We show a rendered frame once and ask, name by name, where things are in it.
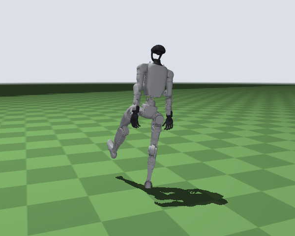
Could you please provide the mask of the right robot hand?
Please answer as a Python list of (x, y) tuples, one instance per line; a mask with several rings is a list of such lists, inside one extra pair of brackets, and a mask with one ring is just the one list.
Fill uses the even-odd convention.
[(164, 124), (162, 126), (164, 126), (166, 124), (166, 127), (164, 130), (170, 130), (173, 128), (173, 112), (171, 111), (171, 115), (166, 115), (166, 121), (164, 122)]

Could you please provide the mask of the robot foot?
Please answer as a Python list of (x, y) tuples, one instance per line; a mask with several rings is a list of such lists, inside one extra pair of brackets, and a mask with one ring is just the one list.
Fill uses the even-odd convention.
[(116, 158), (117, 153), (116, 152), (114, 152), (114, 153), (112, 152), (113, 145), (114, 145), (114, 143), (113, 143), (112, 140), (108, 140), (107, 141), (108, 150), (110, 151), (111, 157), (114, 159), (114, 158)]
[(149, 180), (148, 181), (145, 181), (144, 185), (145, 185), (145, 188), (151, 188), (152, 182), (149, 181)]

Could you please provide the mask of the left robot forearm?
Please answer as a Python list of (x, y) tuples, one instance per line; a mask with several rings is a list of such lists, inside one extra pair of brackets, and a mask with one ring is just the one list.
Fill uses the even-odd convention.
[(141, 98), (141, 92), (139, 91), (139, 86), (138, 84), (135, 84), (133, 86), (133, 92), (134, 92), (134, 98), (133, 98), (133, 106), (132, 109), (136, 110), (136, 107), (140, 107), (140, 98)]

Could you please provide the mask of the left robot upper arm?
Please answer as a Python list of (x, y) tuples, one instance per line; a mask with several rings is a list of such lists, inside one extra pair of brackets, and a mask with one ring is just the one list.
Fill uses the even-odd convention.
[(137, 84), (139, 86), (139, 91), (141, 92), (143, 90), (143, 81), (144, 81), (144, 75), (145, 71), (148, 68), (148, 64), (142, 63), (137, 66)]

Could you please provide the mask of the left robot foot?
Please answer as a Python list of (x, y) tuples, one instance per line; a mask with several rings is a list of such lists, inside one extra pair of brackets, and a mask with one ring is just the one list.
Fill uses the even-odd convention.
[(113, 143), (112, 140), (108, 140), (107, 141), (108, 150), (110, 151), (111, 157), (114, 159), (114, 158), (116, 158), (117, 153), (116, 152), (114, 152), (114, 153), (112, 152), (113, 145), (114, 145), (114, 143)]

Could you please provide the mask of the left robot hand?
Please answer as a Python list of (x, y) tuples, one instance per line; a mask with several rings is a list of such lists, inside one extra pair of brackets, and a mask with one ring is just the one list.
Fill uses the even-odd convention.
[[(139, 112), (139, 106), (136, 107), (136, 110), (132, 110), (133, 114), (131, 116), (130, 122), (134, 128), (139, 128), (140, 126), (138, 124), (138, 112)], [(137, 126), (138, 125), (138, 126)]]

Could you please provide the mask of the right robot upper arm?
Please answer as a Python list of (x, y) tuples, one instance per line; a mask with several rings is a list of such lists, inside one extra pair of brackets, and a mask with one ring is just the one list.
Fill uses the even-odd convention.
[(168, 75), (166, 80), (166, 91), (164, 91), (163, 93), (165, 97), (172, 97), (173, 77), (174, 77), (173, 71), (168, 70)]

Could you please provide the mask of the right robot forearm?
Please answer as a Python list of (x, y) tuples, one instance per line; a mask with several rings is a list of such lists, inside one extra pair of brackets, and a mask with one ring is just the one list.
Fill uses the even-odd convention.
[(165, 107), (166, 114), (171, 115), (173, 95), (172, 97), (166, 98), (165, 101), (166, 101), (166, 107)]

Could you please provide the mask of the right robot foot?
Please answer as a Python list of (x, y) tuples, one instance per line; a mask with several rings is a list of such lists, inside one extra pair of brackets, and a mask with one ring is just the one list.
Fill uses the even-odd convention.
[(145, 181), (144, 185), (145, 185), (145, 188), (151, 188), (152, 182), (149, 181), (149, 180), (148, 181)]

